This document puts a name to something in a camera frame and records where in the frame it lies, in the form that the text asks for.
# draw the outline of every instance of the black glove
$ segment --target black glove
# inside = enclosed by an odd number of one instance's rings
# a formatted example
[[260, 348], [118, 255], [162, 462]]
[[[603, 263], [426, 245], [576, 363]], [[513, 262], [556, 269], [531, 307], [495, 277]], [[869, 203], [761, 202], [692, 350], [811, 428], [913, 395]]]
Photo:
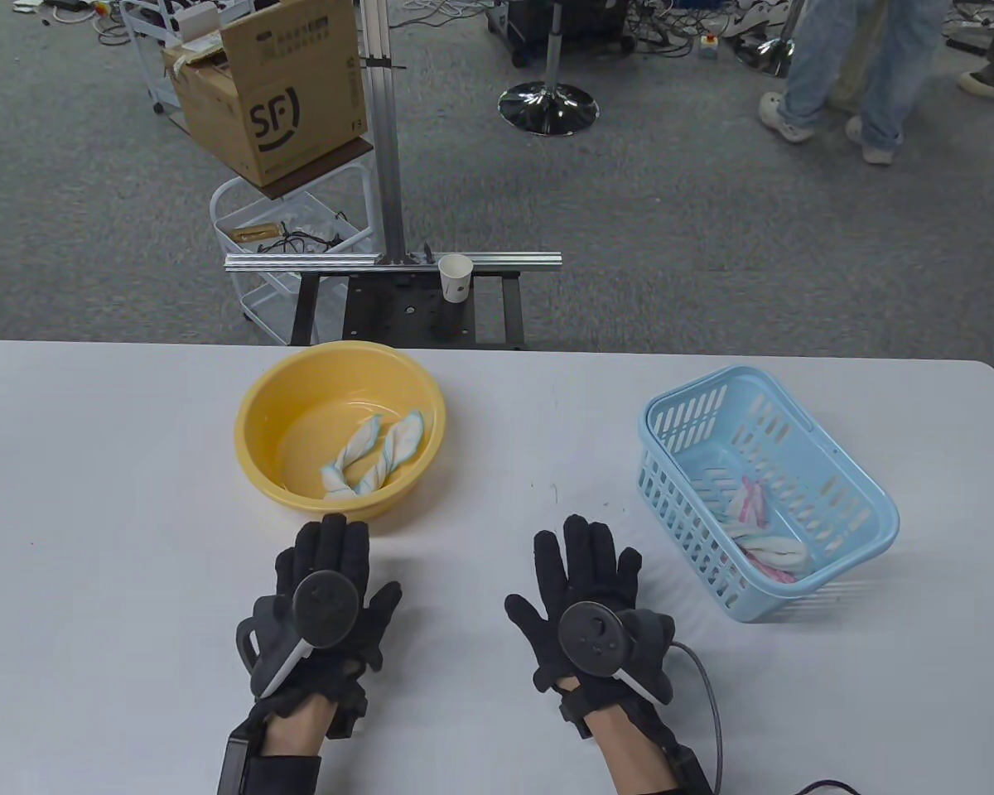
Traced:
[[[504, 600], [504, 609], [521, 632], [527, 636], [538, 670], [534, 685], [539, 691], [553, 689], [562, 696], [561, 713], [573, 723], [581, 737], [589, 737], [585, 716], [604, 707], [618, 704], [638, 730], [670, 756], [678, 748], [673, 732], [659, 719], [651, 701], [638, 696], [633, 688], [613, 677], [592, 677], [573, 665], [562, 651], [558, 625], [568, 607], [577, 602], [599, 602], [615, 613], [632, 610], [637, 602], [637, 575], [640, 573], [640, 552], [626, 547], [615, 563], [615, 542], [611, 530], [600, 523], [587, 523], [581, 516], [568, 516], [564, 523], [564, 545], [567, 549], [567, 569], [564, 571], [560, 542], [549, 531], [534, 537], [534, 567], [538, 571], [538, 590], [542, 595], [548, 617], [543, 619], [519, 594]], [[673, 621], [660, 621], [664, 636], [663, 651], [673, 636]], [[661, 653], [657, 655], [652, 678], [667, 682], [661, 669]], [[572, 691], [562, 689], [557, 682], [576, 677], [580, 686]]]
[[358, 679], [365, 665], [375, 671], [383, 667], [379, 641], [402, 599], [402, 586], [389, 582], [376, 591], [368, 607], [361, 606], [369, 578], [368, 525], [348, 525], [342, 514], [328, 514], [322, 522], [308, 523], [297, 534], [295, 546], [278, 554], [275, 612], [289, 621], [299, 583], [312, 572], [327, 569], [342, 573], [357, 591], [360, 603], [353, 628], [334, 647], [315, 648], [299, 660], [272, 696], [256, 701], [247, 724], [259, 725], [273, 713], [286, 718], [316, 693], [337, 705], [327, 731], [328, 738], [337, 739], [349, 737], [355, 720], [367, 711], [368, 700]]
[[566, 573], [555, 534], [543, 530], [534, 537], [534, 567], [547, 619], [540, 617], [534, 606], [519, 594], [509, 595], [504, 600], [504, 609], [534, 648], [538, 658], [538, 670], [534, 673], [536, 688], [541, 692], [550, 688], [562, 692], [557, 681], [577, 677], [593, 708], [600, 709], [632, 691], [623, 682], [589, 677], [574, 667], [562, 651], [557, 627], [562, 614], [576, 602], [599, 602], [616, 613], [632, 610], [637, 602], [640, 552], [626, 547], [615, 564], [611, 530], [600, 523], [587, 523], [577, 515], [568, 516], [564, 523], [564, 542]]

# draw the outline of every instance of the vr controller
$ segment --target vr controller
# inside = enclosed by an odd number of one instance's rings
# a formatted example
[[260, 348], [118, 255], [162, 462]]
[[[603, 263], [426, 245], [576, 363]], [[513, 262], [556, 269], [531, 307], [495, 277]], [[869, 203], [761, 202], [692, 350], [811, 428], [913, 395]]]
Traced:
[[652, 610], [608, 609], [599, 602], [576, 602], [560, 618], [558, 638], [574, 667], [593, 677], [625, 682], [653, 704], [674, 697], [663, 673], [663, 658], [674, 638], [674, 619]]
[[251, 617], [236, 628], [236, 648], [250, 671], [256, 699], [272, 696], [314, 648], [337, 646], [357, 620], [360, 595], [338, 571], [315, 571], [295, 589], [290, 616], [286, 610], [286, 599], [267, 595], [254, 602]]

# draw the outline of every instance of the gray shoe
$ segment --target gray shoe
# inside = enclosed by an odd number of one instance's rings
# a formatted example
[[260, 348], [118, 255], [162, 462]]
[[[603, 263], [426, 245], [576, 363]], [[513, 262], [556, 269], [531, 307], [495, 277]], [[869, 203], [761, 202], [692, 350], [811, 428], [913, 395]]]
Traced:
[[852, 116], [847, 122], [847, 137], [861, 147], [861, 159], [871, 166], [890, 166], [895, 162], [895, 153], [888, 152], [887, 149], [869, 147], [868, 144], [861, 143], [861, 117]]
[[781, 137], [789, 143], [803, 143], [814, 137], [812, 128], [793, 128], [791, 124], [784, 121], [784, 117], [778, 113], [780, 103], [784, 102], [784, 95], [777, 94], [776, 91], [767, 91], [759, 99], [759, 119], [767, 128], [780, 133]]

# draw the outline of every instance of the sf logo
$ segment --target sf logo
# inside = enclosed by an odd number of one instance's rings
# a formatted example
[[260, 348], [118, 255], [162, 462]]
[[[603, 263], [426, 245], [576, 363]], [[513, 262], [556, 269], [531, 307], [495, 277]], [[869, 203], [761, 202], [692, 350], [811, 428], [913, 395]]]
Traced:
[[284, 94], [273, 96], [263, 105], [250, 109], [250, 121], [254, 125], [254, 137], [268, 137], [269, 133], [281, 133], [272, 141], [258, 144], [259, 152], [272, 152], [280, 148], [295, 135], [299, 123], [299, 104], [295, 90], [288, 86]]

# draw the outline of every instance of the cardboard box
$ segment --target cardboard box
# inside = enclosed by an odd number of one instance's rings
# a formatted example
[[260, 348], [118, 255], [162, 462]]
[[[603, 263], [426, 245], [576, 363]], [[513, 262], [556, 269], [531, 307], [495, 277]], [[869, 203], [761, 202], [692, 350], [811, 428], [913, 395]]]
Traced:
[[163, 57], [191, 137], [248, 181], [268, 185], [368, 129], [350, 0], [282, 0], [220, 38], [224, 55], [198, 60], [191, 42]]

